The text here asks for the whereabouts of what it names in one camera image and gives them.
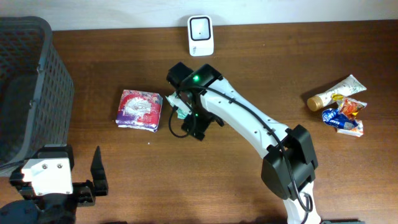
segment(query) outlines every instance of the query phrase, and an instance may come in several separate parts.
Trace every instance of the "brown cap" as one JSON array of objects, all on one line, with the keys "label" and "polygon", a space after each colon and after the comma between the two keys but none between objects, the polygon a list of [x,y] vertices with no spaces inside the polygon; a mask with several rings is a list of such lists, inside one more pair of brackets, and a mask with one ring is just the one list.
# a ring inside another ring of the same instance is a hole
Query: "brown cap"
[{"label": "brown cap", "polygon": [[323,107],[322,99],[319,96],[313,96],[307,100],[307,106],[312,111],[317,111]]}]

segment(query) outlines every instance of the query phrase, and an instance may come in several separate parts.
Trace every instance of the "cream tube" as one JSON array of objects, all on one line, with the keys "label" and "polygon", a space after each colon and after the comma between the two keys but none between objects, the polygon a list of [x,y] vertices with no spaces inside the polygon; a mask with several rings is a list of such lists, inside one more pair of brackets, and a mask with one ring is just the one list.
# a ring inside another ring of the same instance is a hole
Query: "cream tube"
[{"label": "cream tube", "polygon": [[339,84],[331,87],[326,92],[309,98],[307,100],[307,106],[310,108],[310,110],[317,111],[335,102],[331,99],[333,94],[350,96],[364,90],[366,90],[366,87],[360,84],[360,82],[353,75],[349,75],[349,77],[339,82]]}]

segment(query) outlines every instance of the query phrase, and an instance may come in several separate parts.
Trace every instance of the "white wall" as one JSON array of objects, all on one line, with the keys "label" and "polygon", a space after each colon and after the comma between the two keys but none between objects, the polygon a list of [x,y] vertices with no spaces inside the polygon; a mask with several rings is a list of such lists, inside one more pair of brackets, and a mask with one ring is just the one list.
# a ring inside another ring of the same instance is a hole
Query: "white wall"
[{"label": "white wall", "polygon": [[40,16],[53,30],[398,19],[398,0],[0,0],[0,16]]}]

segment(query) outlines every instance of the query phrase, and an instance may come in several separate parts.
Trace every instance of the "wooden table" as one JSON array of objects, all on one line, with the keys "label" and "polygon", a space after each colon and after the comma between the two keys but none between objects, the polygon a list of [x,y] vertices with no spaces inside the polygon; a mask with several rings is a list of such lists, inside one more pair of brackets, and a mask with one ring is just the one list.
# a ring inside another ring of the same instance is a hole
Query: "wooden table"
[{"label": "wooden table", "polygon": [[[315,204],[324,219],[398,220],[398,22],[322,22],[214,27],[215,53],[191,57],[186,28],[54,32],[75,83],[68,143],[73,181],[91,178],[101,146],[109,195],[79,208],[77,223],[239,223],[282,220],[281,199],[260,178],[262,160],[230,126],[212,124],[206,138],[177,139],[162,107],[157,133],[117,128],[124,89],[169,95],[169,68],[209,63],[246,99],[291,128],[312,135],[319,168]],[[311,112],[308,97],[349,74],[368,90],[355,99],[365,135],[336,134]],[[173,126],[179,129],[181,121]],[[21,197],[0,179],[0,206]]]}]

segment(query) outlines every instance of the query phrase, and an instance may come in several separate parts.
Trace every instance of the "gray plastic crate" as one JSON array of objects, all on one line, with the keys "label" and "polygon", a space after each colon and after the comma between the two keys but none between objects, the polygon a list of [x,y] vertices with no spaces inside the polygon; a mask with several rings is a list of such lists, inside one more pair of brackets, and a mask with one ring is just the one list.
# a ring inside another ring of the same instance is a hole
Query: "gray plastic crate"
[{"label": "gray plastic crate", "polygon": [[0,18],[0,166],[67,143],[74,91],[45,20]]}]

